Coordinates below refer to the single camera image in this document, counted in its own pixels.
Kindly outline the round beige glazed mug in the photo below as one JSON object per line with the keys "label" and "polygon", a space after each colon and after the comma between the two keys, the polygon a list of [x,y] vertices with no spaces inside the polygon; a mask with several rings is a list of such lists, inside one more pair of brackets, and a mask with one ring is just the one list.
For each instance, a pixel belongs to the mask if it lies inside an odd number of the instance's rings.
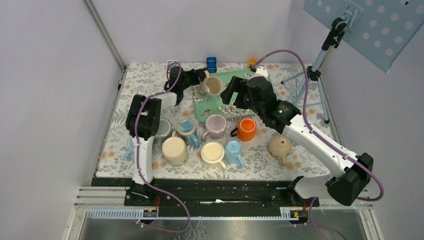
{"label": "round beige glazed mug", "polygon": [[267,148],[272,156],[278,158],[279,165],[284,167],[287,157],[292,152],[293,145],[288,137],[276,135],[268,141]]}

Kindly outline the orange mug with black handle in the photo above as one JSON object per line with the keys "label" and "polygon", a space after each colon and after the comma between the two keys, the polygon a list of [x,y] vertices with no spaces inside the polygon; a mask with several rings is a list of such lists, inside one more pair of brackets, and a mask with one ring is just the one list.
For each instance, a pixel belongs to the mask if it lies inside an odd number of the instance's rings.
{"label": "orange mug with black handle", "polygon": [[256,122],[251,118],[243,118],[239,121],[238,126],[230,132],[231,137],[237,137],[243,142],[251,141],[257,130]]}

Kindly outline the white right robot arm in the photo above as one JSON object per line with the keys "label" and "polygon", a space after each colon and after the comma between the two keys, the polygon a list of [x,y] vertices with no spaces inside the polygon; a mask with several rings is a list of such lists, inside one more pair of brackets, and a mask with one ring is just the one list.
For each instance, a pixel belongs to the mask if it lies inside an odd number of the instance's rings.
{"label": "white right robot arm", "polygon": [[306,199],[331,197],[344,206],[351,206],[371,180],[373,158],[357,155],[339,145],[330,137],[307,123],[300,109],[292,103],[278,99],[270,81],[263,76],[243,79],[233,76],[220,97],[229,104],[233,94],[238,109],[251,110],[266,127],[294,140],[303,146],[330,171],[318,177],[299,176],[287,191],[287,201],[293,206]]}

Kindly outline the beige seahorse print mug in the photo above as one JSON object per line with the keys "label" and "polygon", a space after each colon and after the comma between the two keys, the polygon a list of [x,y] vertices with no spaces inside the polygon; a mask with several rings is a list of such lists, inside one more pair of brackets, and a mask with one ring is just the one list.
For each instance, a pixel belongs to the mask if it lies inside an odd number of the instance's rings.
{"label": "beige seahorse print mug", "polygon": [[223,90],[223,82],[217,76],[209,76],[197,88],[197,93],[203,98],[218,97]]}

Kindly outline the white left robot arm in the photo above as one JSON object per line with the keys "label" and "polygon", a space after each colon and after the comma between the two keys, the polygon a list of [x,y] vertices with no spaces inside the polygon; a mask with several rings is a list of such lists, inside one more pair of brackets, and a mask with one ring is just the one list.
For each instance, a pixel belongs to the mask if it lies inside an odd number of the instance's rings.
{"label": "white left robot arm", "polygon": [[151,95],[136,94],[125,120],[125,127],[129,131],[134,146],[135,173],[132,180],[139,185],[151,185],[154,179],[152,169],[152,152],[155,135],[160,127],[161,112],[163,109],[177,106],[184,97],[184,91],[190,86],[200,85],[210,76],[206,67],[183,70],[178,64],[167,71],[167,81],[163,90]]}

